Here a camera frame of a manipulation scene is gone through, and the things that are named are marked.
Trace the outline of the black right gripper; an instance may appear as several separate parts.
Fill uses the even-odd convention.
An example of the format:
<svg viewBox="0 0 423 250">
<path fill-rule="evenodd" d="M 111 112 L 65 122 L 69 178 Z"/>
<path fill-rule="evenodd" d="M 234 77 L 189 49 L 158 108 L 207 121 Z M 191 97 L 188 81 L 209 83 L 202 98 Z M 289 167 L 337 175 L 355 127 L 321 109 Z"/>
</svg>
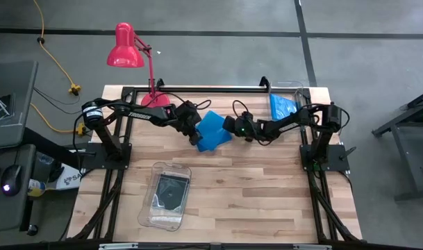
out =
<svg viewBox="0 0 423 250">
<path fill-rule="evenodd" d="M 232 116 L 226 116 L 223 127 L 229 133 L 244 138 L 247 142 L 252 142 L 255 139 L 253 115 L 248 111 L 243 111 L 235 119 L 235 122 Z"/>
</svg>

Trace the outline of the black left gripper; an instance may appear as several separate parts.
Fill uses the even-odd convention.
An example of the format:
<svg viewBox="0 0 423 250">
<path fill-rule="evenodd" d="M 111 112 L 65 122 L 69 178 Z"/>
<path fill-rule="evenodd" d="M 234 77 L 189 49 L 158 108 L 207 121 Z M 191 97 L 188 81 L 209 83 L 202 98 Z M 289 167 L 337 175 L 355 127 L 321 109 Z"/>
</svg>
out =
<svg viewBox="0 0 423 250">
<path fill-rule="evenodd" d="M 195 146 L 203 139 L 200 130 L 196 128 L 196 124 L 201 121 L 201 117 L 197 112 L 196 106 L 191 101 L 185 101 L 178 107 L 173 103 L 169 104 L 167 113 L 169 115 L 167 125 L 182 134 L 189 134 L 191 145 Z"/>
</svg>

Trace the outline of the clear plastic bin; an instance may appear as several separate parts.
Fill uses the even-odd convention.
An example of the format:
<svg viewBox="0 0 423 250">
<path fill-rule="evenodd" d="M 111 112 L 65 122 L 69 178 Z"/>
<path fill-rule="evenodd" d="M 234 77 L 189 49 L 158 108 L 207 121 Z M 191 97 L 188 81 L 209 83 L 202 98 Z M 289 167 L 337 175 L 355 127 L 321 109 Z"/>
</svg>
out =
<svg viewBox="0 0 423 250">
<path fill-rule="evenodd" d="M 166 231 L 177 231 L 181 227 L 183 221 L 188 195 L 185 199 L 183 210 L 180 213 L 153 208 L 151 204 L 161 174 L 188 178 L 191 183 L 192 171 L 190 168 L 177 164 L 168 164 L 166 162 L 156 162 L 151 168 L 151 178 L 149 179 L 145 198 L 142 203 L 142 209 L 138 215 L 138 222 L 140 225 L 146 227 L 161 228 Z"/>
<path fill-rule="evenodd" d="M 269 90 L 270 94 L 276 94 L 297 103 L 297 110 L 306 104 L 306 99 L 310 97 L 308 88 L 299 81 L 278 81 Z"/>
</svg>

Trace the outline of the white printed box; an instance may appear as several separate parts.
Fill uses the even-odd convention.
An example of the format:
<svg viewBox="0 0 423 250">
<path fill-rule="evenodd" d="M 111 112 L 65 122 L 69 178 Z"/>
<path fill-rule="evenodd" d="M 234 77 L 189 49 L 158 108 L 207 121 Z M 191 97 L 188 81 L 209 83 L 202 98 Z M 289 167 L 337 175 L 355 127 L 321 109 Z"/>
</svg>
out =
<svg viewBox="0 0 423 250">
<path fill-rule="evenodd" d="M 70 190 L 80 187 L 82 173 L 78 169 L 70 167 L 64 163 L 61 164 L 63 168 L 62 174 L 55 182 L 57 190 Z"/>
</svg>

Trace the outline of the black slanted bar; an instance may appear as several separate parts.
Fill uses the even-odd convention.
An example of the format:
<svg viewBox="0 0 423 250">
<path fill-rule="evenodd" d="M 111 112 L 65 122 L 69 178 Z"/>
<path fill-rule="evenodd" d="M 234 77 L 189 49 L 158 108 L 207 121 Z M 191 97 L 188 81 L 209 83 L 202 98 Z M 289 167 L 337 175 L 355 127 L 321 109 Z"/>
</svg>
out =
<svg viewBox="0 0 423 250">
<path fill-rule="evenodd" d="M 29 128 L 24 129 L 22 144 L 33 144 L 40 153 L 48 155 L 79 171 L 85 171 L 82 168 L 83 157 L 75 152 L 74 146 L 61 146 Z"/>
</svg>

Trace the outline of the yellow white bottle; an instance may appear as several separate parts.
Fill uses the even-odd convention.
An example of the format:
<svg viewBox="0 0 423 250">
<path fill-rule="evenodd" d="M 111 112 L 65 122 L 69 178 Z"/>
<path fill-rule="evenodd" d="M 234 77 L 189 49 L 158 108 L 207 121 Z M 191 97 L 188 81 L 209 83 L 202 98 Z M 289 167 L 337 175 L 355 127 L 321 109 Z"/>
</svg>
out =
<svg viewBox="0 0 423 250">
<path fill-rule="evenodd" d="M 40 197 L 45 193 L 46 188 L 46 183 L 31 178 L 28 181 L 27 194 L 29 197 Z"/>
</svg>

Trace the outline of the black side table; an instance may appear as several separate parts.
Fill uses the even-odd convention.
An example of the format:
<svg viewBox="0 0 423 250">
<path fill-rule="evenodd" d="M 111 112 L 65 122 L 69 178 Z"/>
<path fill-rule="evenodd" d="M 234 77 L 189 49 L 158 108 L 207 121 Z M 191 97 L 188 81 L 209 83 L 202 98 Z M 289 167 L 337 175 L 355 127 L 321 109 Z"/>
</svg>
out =
<svg viewBox="0 0 423 250">
<path fill-rule="evenodd" d="M 391 132 L 395 140 L 401 161 L 409 172 L 410 192 L 395 196 L 395 201 L 423 199 L 423 166 L 408 150 L 408 143 L 403 140 L 401 128 L 423 128 L 423 94 L 401 106 L 403 113 L 372 130 L 372 135 L 380 138 L 384 133 Z"/>
</svg>

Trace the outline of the grey desk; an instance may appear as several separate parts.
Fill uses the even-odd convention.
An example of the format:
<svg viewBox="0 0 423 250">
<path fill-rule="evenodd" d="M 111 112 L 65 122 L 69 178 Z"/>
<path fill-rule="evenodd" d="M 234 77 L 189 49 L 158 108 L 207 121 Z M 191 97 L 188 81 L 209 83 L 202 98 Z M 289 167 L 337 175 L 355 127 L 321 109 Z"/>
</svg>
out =
<svg viewBox="0 0 423 250">
<path fill-rule="evenodd" d="M 0 97 L 15 94 L 14 116 L 0 121 L 0 149 L 22 143 L 37 70 L 35 61 L 0 63 Z"/>
<path fill-rule="evenodd" d="M 35 151 L 35 146 L 32 144 L 0 149 L 0 231 L 22 227 L 28 199 L 28 182 L 35 164 Z M 4 169 L 11 165 L 19 165 L 21 170 L 19 192 L 9 197 L 2 192 L 1 177 Z"/>
</svg>

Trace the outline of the black computer mouse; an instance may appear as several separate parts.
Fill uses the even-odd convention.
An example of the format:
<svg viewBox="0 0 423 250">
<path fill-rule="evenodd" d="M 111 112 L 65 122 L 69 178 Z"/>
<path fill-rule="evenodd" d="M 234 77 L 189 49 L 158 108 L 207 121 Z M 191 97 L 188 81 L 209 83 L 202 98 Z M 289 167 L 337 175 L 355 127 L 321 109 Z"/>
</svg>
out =
<svg viewBox="0 0 423 250">
<path fill-rule="evenodd" d="M 15 196 L 22 184 L 22 166 L 11 165 L 1 175 L 1 191 L 7 197 Z"/>
</svg>

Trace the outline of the silver metal bracket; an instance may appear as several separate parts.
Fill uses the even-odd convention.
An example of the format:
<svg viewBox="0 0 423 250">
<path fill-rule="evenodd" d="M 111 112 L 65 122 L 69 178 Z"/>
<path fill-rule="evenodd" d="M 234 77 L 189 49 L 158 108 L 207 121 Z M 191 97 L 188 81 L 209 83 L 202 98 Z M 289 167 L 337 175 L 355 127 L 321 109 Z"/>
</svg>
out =
<svg viewBox="0 0 423 250">
<path fill-rule="evenodd" d="M 138 248 L 139 248 L 138 243 L 123 242 L 123 243 L 100 244 L 98 250 L 134 250 Z"/>
<path fill-rule="evenodd" d="M 293 250 L 333 250 L 330 245 L 323 244 L 294 244 Z"/>
</svg>

